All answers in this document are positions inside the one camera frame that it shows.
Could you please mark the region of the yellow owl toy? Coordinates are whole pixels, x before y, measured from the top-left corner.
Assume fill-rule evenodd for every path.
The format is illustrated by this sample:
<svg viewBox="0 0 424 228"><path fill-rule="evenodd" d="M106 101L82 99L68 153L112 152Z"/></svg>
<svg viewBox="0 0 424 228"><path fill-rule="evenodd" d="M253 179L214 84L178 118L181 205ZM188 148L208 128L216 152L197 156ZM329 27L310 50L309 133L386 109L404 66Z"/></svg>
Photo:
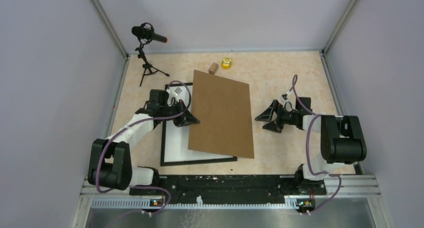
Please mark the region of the yellow owl toy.
<svg viewBox="0 0 424 228"><path fill-rule="evenodd" d="M221 62L222 69L230 69L232 65L232 59L228 57L224 57Z"/></svg>

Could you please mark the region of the black microphone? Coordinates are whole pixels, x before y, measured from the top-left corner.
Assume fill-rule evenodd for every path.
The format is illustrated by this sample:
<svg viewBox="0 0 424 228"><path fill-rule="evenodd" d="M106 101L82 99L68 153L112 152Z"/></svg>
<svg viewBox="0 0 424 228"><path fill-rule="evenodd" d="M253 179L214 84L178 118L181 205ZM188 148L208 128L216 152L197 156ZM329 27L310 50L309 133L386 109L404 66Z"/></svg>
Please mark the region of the black microphone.
<svg viewBox="0 0 424 228"><path fill-rule="evenodd" d="M142 44L148 44L152 41L157 41L161 43L168 42L168 38L163 35L157 34L152 24L148 22L142 23L139 26L133 26L131 29L131 33Z"/></svg>

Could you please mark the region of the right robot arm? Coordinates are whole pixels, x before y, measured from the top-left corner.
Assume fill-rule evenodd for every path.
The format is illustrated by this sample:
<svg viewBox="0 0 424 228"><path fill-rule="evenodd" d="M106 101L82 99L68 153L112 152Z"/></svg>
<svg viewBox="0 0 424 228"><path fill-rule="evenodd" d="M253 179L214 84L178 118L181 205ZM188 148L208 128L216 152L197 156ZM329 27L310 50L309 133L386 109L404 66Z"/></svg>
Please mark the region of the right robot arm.
<svg viewBox="0 0 424 228"><path fill-rule="evenodd" d="M265 122L263 129L276 133L285 125L306 131L306 163L298 167L293 180L297 193L307 194L334 170L366 158L367 146L357 116L314 115L309 97L297 98L295 107L287 106L291 106L289 101L273 100L255 120ZM309 148L312 132L320 134L320 152L314 158Z"/></svg>

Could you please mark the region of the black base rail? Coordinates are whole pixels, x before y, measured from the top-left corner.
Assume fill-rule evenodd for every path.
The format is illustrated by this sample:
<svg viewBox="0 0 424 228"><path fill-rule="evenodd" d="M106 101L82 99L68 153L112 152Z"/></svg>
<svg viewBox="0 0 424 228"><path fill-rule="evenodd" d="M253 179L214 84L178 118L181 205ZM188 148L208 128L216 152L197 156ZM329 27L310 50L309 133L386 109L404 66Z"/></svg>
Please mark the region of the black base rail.
<svg viewBox="0 0 424 228"><path fill-rule="evenodd" d="M193 204L200 197L207 205L282 204L285 197L325 195L324 181L307 182L294 175L162 175L153 186L160 190L131 188L131 196L171 195L170 203Z"/></svg>

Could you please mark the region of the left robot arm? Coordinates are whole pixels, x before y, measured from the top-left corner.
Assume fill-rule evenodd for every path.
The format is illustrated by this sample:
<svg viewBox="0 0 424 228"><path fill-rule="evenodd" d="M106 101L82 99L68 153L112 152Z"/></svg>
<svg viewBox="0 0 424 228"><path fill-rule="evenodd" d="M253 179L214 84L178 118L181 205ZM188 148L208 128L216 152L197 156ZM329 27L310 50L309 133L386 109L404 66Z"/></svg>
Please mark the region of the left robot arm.
<svg viewBox="0 0 424 228"><path fill-rule="evenodd" d="M147 194L156 194L161 186L156 170L133 165L132 148L161 122L173 121L176 127L200 123L189 112L189 104L170 89L152 89L149 94L149 100L120 130L93 142L87 180L99 193L141 186Z"/></svg>

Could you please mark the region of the brown cardboard backing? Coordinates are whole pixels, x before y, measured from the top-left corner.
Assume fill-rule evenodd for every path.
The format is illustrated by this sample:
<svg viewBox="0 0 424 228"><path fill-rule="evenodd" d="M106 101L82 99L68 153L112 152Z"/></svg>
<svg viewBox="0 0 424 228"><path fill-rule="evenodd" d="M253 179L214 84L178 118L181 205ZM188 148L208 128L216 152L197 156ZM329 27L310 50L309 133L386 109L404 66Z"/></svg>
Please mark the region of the brown cardboard backing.
<svg viewBox="0 0 424 228"><path fill-rule="evenodd" d="M194 71L188 149L219 155L255 157L250 86Z"/></svg>

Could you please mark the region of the small wooden block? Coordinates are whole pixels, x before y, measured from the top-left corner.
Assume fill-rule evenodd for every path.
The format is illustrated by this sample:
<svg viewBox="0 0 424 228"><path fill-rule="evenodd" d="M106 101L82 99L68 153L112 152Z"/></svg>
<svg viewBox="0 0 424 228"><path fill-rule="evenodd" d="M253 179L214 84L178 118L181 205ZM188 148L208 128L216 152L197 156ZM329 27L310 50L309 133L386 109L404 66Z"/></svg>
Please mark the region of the small wooden block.
<svg viewBox="0 0 424 228"><path fill-rule="evenodd" d="M212 63L208 69L209 74L215 74L218 68L219 68L219 65L217 63Z"/></svg>

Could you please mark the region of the black tripod stand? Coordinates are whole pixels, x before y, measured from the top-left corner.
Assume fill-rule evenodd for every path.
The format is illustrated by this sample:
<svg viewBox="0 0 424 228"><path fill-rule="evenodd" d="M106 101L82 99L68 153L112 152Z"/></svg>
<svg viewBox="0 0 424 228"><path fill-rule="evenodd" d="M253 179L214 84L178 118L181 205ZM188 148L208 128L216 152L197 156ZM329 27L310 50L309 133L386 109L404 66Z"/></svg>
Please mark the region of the black tripod stand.
<svg viewBox="0 0 424 228"><path fill-rule="evenodd" d="M139 46L135 49L135 51L138 52L137 58L138 59L141 59L143 61L142 68L144 69L143 74L141 76L142 78L140 80L139 87L142 87L142 84L143 84L143 81L144 81L145 77L146 76L149 76L149 75L154 75L156 73L161 73L161 74L163 74L163 75L165 75L167 77L170 77L170 74L169 73L166 73L166 72L164 72L164 71L162 71L162 70L154 67L151 63L148 62L147 57L146 57L146 54L143 51L143 48L144 48L144 46L146 44L147 43L140 42L139 43Z"/></svg>

